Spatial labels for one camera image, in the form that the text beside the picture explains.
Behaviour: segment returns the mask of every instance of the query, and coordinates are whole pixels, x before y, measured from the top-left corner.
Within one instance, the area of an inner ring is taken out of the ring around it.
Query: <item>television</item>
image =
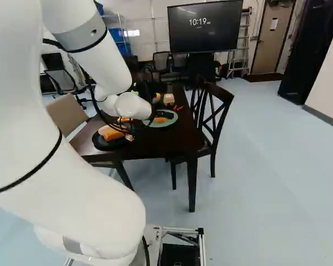
[[[172,53],[208,53],[236,49],[242,0],[168,7]]]

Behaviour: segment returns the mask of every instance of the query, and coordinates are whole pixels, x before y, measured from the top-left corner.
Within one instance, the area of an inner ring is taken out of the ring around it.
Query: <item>monitor stand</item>
[[[187,63],[187,72],[191,81],[197,75],[203,76],[208,82],[216,81],[214,53],[190,54]]]

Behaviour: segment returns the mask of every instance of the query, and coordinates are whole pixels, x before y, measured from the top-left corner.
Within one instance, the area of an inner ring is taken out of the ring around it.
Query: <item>blue bin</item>
[[[123,30],[120,28],[109,29],[109,32],[115,42],[123,42]]]
[[[117,43],[117,48],[119,49],[121,55],[132,55],[131,45],[129,43]]]
[[[105,15],[105,11],[104,11],[104,6],[96,1],[94,1],[99,13],[100,13],[100,16],[103,16]]]

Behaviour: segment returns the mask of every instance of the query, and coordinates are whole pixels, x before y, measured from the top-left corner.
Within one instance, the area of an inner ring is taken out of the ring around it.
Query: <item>teal plate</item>
[[[163,123],[156,123],[156,122],[152,122],[149,127],[153,127],[153,128],[161,128],[161,127],[167,127],[167,126],[171,126],[172,124],[174,124],[179,116],[178,114],[175,112],[175,111],[171,111],[171,110],[167,110],[167,109],[160,109],[160,111],[165,111],[165,112],[170,112],[172,114],[174,114],[174,118],[173,119],[168,119],[166,122],[163,122]],[[142,123],[145,125],[145,126],[148,126],[149,124],[149,120],[143,120]]]

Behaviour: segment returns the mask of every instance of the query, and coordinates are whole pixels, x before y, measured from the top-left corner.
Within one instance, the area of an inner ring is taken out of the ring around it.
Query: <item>floor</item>
[[[124,163],[149,223],[205,228],[208,265],[333,265],[333,127],[278,97],[279,84],[220,81],[235,100],[215,179],[209,158],[199,160],[195,213],[187,212],[185,164],[173,191],[164,160]],[[31,225],[0,210],[0,266],[63,262]]]

